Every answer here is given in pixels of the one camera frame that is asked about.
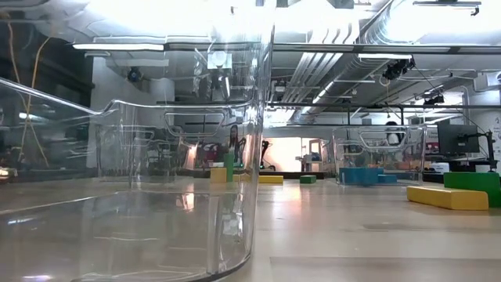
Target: computer monitor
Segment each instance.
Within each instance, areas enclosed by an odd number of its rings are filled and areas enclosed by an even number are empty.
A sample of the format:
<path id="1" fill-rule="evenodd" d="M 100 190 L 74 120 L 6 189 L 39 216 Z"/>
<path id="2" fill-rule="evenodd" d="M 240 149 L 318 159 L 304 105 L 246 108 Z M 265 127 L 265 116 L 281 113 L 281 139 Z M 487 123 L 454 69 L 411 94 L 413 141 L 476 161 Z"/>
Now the computer monitor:
<path id="1" fill-rule="evenodd" d="M 477 133 L 476 125 L 438 125 L 440 154 L 479 153 L 478 137 L 464 138 Z"/>

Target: orange cable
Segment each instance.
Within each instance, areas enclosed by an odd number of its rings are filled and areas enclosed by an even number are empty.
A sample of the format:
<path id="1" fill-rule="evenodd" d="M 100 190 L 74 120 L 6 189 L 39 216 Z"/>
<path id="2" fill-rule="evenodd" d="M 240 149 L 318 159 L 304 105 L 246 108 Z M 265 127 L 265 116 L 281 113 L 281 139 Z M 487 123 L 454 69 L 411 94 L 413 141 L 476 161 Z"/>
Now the orange cable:
<path id="1" fill-rule="evenodd" d="M 6 19 L 10 18 L 10 15 L 8 13 L 2 13 L 2 14 L 0 14 L 0 16 L 5 17 Z M 9 28 L 9 51 L 10 51 L 10 59 L 13 62 L 14 74 L 16 75 L 17 83 L 21 83 L 21 79 L 20 79 L 20 76 L 19 76 L 19 71 L 17 70 L 16 57 L 14 56 L 14 31 L 13 31 L 13 26 L 12 26 L 12 24 L 9 21 L 7 22 L 7 27 Z M 47 38 L 47 40 L 45 40 L 45 42 L 41 45 L 40 49 L 38 50 L 38 52 L 37 52 L 37 59 L 36 59 L 37 62 L 35 62 L 35 67 L 38 67 L 38 57 L 40 55 L 41 48 L 43 48 L 43 46 L 45 45 L 45 43 L 47 43 L 47 41 L 49 39 L 50 39 L 50 37 Z M 36 68 L 35 68 L 35 71 L 34 71 L 34 79 L 32 81 L 32 87 L 31 88 L 33 88 L 35 77 L 36 77 Z M 43 158 L 45 160 L 45 165 L 47 165 L 47 167 L 48 167 L 49 166 L 49 162 L 47 161 L 47 157 L 44 154 L 44 150 L 41 147 L 40 142 L 38 141 L 37 134 L 36 134 L 36 132 L 34 130 L 33 124 L 31 123 L 31 119 L 30 119 L 30 115 L 29 115 L 31 96 L 29 96 L 29 98 L 28 98 L 28 105 L 26 104 L 26 100 L 24 99 L 23 95 L 20 94 L 20 97 L 21 97 L 21 100 L 23 101 L 24 110 L 27 113 L 26 113 L 26 119 L 24 120 L 23 138 L 22 138 L 22 141 L 21 141 L 20 155 L 19 155 L 18 161 L 20 161 L 21 157 L 23 156 L 24 137 L 26 135 L 27 124 L 29 124 L 30 128 L 31 128 L 31 131 L 33 132 L 34 139 L 35 139 L 35 141 L 37 143 L 38 149 L 40 150 L 40 153 L 41 153 L 41 155 L 43 156 Z"/>

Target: metal frame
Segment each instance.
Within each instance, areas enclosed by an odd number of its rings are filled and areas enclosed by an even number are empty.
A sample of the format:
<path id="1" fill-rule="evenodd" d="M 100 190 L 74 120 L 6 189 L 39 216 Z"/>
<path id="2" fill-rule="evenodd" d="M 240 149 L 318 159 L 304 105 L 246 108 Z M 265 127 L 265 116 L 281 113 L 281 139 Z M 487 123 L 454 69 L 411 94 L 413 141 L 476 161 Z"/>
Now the metal frame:
<path id="1" fill-rule="evenodd" d="M 348 115 L 348 125 L 351 125 L 351 109 L 357 109 L 353 115 L 359 112 L 362 108 L 366 109 L 391 109 L 398 108 L 400 110 L 400 124 L 404 125 L 404 109 L 456 109 L 456 110 L 486 110 L 486 109 L 501 109 L 501 105 L 391 105 L 391 104 L 349 104 L 349 103 L 282 103 L 274 102 L 267 103 L 269 107 L 342 107 L 346 109 Z M 295 125 L 314 125 L 314 124 L 295 124 Z M 316 124 L 314 126 L 333 126 L 331 124 L 322 125 Z"/>

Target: plastic bin handle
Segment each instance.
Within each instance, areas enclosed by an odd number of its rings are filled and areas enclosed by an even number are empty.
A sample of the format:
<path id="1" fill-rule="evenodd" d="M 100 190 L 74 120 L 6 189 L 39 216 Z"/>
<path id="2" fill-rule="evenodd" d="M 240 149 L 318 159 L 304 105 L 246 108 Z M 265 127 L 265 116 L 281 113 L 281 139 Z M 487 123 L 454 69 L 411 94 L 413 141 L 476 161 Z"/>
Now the plastic bin handle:
<path id="1" fill-rule="evenodd" d="M 219 116 L 221 117 L 221 120 L 219 121 L 216 129 L 213 132 L 197 132 L 197 133 L 190 133 L 190 132 L 184 132 L 182 130 L 175 131 L 173 130 L 174 128 L 179 128 L 176 125 L 173 125 L 171 123 L 171 119 L 169 118 L 170 116 Z M 167 112 L 165 113 L 165 123 L 167 124 L 167 130 L 169 133 L 171 133 L 173 136 L 176 137 L 210 137 L 214 136 L 218 133 L 219 128 L 221 128 L 222 123 L 225 121 L 225 114 L 224 110 L 221 109 L 214 109 L 212 111 L 202 111 L 200 112 L 200 109 L 198 111 L 179 111 L 175 113 L 170 113 Z"/>
<path id="2" fill-rule="evenodd" d="M 367 135 L 367 134 L 382 134 L 382 133 L 384 133 L 384 134 L 390 134 L 390 133 L 403 134 L 404 136 L 403 136 L 400 144 L 389 145 L 389 146 L 371 146 L 371 145 L 367 144 L 366 140 L 363 138 L 363 136 Z M 405 132 L 405 131 L 394 130 L 394 131 L 387 131 L 387 132 L 381 132 L 381 131 L 360 132 L 360 139 L 362 140 L 363 145 L 369 149 L 399 149 L 405 143 L 406 138 L 407 138 L 407 132 Z"/>
<path id="3" fill-rule="evenodd" d="M 340 150 L 340 151 L 342 151 L 343 156 L 359 156 L 359 155 L 363 154 L 363 152 L 365 151 L 363 149 L 363 146 L 360 145 L 360 144 L 355 144 L 355 145 L 350 144 L 350 145 L 360 147 L 360 152 L 358 152 L 358 153 L 357 152 L 354 152 L 354 153 L 344 152 L 344 148 L 343 148 L 343 150 Z"/>

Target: green foam block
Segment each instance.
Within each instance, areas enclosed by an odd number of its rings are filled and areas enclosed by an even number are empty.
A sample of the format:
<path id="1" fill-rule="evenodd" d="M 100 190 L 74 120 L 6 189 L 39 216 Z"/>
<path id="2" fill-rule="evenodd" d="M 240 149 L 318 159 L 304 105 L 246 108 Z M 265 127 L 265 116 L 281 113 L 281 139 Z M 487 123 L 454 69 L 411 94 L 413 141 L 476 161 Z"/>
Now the green foam block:
<path id="1" fill-rule="evenodd" d="M 501 207 L 501 184 L 499 174 L 493 172 L 446 172 L 444 187 L 483 191 L 488 195 L 490 208 Z"/>
<path id="2" fill-rule="evenodd" d="M 235 154 L 225 154 L 225 168 L 226 168 L 226 182 L 233 182 L 233 162 L 235 161 Z"/>
<path id="3" fill-rule="evenodd" d="M 301 184 L 313 184 L 313 183 L 316 183 L 316 176 L 315 175 L 302 175 L 299 178 L 299 183 L 301 183 Z"/>

